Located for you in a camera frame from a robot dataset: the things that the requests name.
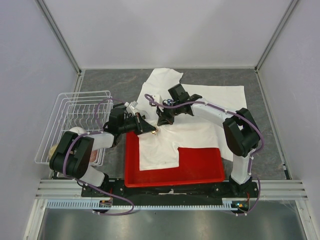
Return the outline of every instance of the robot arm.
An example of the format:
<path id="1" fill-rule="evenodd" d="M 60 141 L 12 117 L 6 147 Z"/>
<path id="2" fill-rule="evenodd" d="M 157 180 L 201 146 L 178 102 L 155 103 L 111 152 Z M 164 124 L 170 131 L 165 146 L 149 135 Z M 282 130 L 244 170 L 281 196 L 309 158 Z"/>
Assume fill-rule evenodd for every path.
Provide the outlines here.
<path id="1" fill-rule="evenodd" d="M 137 105 L 138 103 L 134 101 L 126 105 L 126 108 L 113 108 L 102 132 L 91 133 L 79 138 L 68 155 L 66 175 L 104 188 L 104 185 L 109 183 L 109 176 L 89 165 L 92 151 L 115 147 L 124 133 L 134 132 L 140 135 L 157 130 L 145 121 L 147 114 L 138 110 Z M 52 170 L 63 173 L 68 150 L 78 136 L 78 133 L 72 131 L 66 131 L 63 134 L 50 158 L 49 167 Z"/>
<path id="2" fill-rule="evenodd" d="M 230 112 L 242 116 L 258 128 L 249 110 L 242 108 L 239 111 L 225 111 L 224 107 L 214 105 L 200 95 L 189 96 L 181 84 L 168 91 L 173 103 L 170 104 L 171 108 L 164 108 L 163 110 L 157 106 L 159 116 L 157 125 L 173 124 L 175 116 L 183 113 L 206 119 L 220 126 L 224 129 L 227 146 L 233 153 L 231 178 L 238 185 L 246 183 L 251 177 L 251 153 L 258 147 L 260 137 L 252 126 Z"/>

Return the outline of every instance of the gray floor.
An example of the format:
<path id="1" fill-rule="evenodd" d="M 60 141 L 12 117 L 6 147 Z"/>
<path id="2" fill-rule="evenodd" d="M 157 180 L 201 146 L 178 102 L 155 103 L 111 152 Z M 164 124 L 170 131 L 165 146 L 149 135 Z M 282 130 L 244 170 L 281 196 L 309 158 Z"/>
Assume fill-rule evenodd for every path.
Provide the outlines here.
<path id="1" fill-rule="evenodd" d="M 265 148 L 254 156 L 252 173 L 264 180 L 283 180 L 285 173 L 271 129 L 268 114 L 253 69 L 176 69 L 183 73 L 181 83 L 207 86 L 244 86 L 247 107 L 265 138 Z M 115 98 L 130 102 L 137 100 L 142 84 L 152 69 L 86 70 L 81 91 L 109 90 Z M 100 171 L 112 178 L 124 176 L 125 138 L 116 148 L 109 149 Z M 224 160 L 226 178 L 232 162 Z"/>
<path id="2" fill-rule="evenodd" d="M 259 201 L 248 216 L 214 210 L 144 210 L 98 216 L 46 209 L 38 240 L 306 240 L 295 202 Z"/>

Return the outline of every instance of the gray mat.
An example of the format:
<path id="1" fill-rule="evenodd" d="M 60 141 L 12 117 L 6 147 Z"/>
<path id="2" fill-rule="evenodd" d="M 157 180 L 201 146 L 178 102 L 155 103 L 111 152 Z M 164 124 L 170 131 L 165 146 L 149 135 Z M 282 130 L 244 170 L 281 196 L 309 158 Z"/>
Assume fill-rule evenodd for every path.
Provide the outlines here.
<path id="1" fill-rule="evenodd" d="M 183 73 L 182 84 L 207 86 L 244 86 L 247 108 L 252 113 L 265 138 L 265 148 L 254 156 L 252 174 L 264 180 L 285 179 L 285 173 L 277 149 L 273 131 L 253 69 L 176 69 Z M 109 90 L 117 99 L 127 102 L 137 100 L 142 84 L 152 69 L 86 70 L 81 91 Z M 115 148 L 107 151 L 103 166 L 98 169 L 111 178 L 123 178 L 125 159 L 125 136 Z M 223 160 L 226 178 L 232 170 L 232 162 Z"/>

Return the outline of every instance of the aluminum frame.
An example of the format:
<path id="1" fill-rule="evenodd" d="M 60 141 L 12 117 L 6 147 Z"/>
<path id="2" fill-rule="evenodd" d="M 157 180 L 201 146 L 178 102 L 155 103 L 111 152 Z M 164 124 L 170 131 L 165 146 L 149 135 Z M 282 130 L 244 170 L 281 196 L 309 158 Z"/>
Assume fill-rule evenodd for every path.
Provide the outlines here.
<path id="1" fill-rule="evenodd" d="M 300 0 L 291 0 L 289 6 L 287 7 L 287 9 L 284 12 L 284 15 L 282 16 L 278 26 L 276 27 L 271 39 L 269 40 L 268 44 L 266 45 L 258 63 L 255 66 L 255 69 L 257 71 L 259 71 L 262 67 L 262 65 L 264 64 L 266 58 L 268 57 L 271 49 L 273 48 L 274 44 L 276 43 L 280 33 L 282 32 L 282 30 L 284 29 L 284 26 L 286 25 L 286 23 L 288 22 L 291 14 L 293 13 L 293 11 L 295 10 L 296 6 L 298 5 L 298 3 L 300 2 Z"/>
<path id="2" fill-rule="evenodd" d="M 25 230 L 23 239 L 37 239 L 41 223 L 44 217 L 45 209 L 48 202 L 61 202 L 60 209 L 73 209 L 72 206 L 65 204 L 66 202 L 74 203 L 74 209 L 79 206 L 85 206 L 88 201 L 96 202 L 97 200 L 108 200 L 104 197 L 81 197 L 82 188 L 75 180 L 41 180 L 38 186 L 36 197 L 34 200 L 32 212 L 29 217 L 28 225 Z M 242 198 L 223 198 L 225 203 L 229 201 L 243 200 Z M 261 180 L 260 201 L 285 201 L 295 200 L 299 216 L 308 240 L 319 239 L 315 228 L 315 223 L 309 213 L 308 197 L 301 180 Z M 119 206 L 117 209 L 126 210 L 128 206 Z M 194 207 L 150 207 L 137 206 L 141 210 L 218 210 L 214 207 L 194 206 Z"/>
<path id="3" fill-rule="evenodd" d="M 42 11 L 42 14 L 44 18 L 47 20 L 53 34 L 55 35 L 56 39 L 58 40 L 59 44 L 61 45 L 62 49 L 64 50 L 66 56 L 70 60 L 73 68 L 78 73 L 78 75 L 81 73 L 81 68 L 78 65 L 74 55 L 72 54 L 66 40 L 64 39 L 64 36 L 62 35 L 61 31 L 59 30 L 59 27 L 52 16 L 47 4 L 44 0 L 35 0 L 36 4 L 39 6 L 40 10 Z"/>

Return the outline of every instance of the wire rack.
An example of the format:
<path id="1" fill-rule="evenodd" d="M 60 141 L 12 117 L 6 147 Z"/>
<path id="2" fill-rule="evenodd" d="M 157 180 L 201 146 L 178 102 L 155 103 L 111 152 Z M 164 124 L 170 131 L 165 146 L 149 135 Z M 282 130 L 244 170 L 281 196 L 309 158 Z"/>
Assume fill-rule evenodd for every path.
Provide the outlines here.
<path id="1" fill-rule="evenodd" d="M 73 127 L 81 127 L 87 132 L 101 130 L 94 116 L 95 108 L 102 100 L 110 98 L 109 91 L 59 94 L 34 161 L 37 164 L 49 164 L 48 153 L 50 148 L 58 144 L 62 135 Z M 109 120 L 112 107 L 113 102 L 111 99 L 100 104 L 97 116 L 102 124 Z M 90 165 L 102 166 L 105 154 L 106 150 L 104 148 L 99 149 L 96 159 L 90 162 Z"/>

